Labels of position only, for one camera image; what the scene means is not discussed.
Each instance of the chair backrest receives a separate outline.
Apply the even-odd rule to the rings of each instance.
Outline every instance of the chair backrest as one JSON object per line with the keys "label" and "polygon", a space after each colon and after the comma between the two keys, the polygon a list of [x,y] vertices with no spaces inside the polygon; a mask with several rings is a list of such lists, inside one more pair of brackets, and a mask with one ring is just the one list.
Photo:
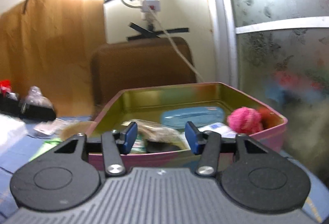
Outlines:
{"label": "chair backrest", "polygon": [[[189,62],[186,41],[173,37]],[[95,106],[102,106],[120,90],[195,83],[195,74],[172,48],[167,38],[139,39],[100,46],[91,59]]]}

